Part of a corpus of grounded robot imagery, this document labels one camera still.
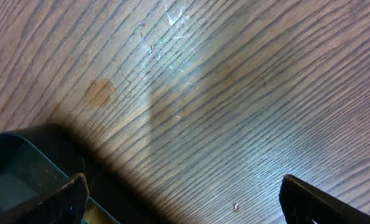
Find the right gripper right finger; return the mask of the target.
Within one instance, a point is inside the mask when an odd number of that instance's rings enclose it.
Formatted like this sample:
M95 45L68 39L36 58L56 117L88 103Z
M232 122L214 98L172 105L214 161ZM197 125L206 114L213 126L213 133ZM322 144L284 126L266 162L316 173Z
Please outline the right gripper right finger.
M282 179L279 202L288 224L370 224L370 215L290 174Z

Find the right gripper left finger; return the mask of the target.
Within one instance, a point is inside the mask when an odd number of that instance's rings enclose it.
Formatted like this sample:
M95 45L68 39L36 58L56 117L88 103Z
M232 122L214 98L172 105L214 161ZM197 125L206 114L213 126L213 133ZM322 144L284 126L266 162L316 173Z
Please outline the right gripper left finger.
M80 224L88 199L86 177L77 173L58 187L46 190L0 214L0 224Z

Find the yellow green sponge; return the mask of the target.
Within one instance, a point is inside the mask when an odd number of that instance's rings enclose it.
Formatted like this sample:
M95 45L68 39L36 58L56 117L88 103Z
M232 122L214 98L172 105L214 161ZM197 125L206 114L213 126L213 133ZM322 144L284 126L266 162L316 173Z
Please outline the yellow green sponge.
M109 214L98 206L87 206L81 224L118 224Z

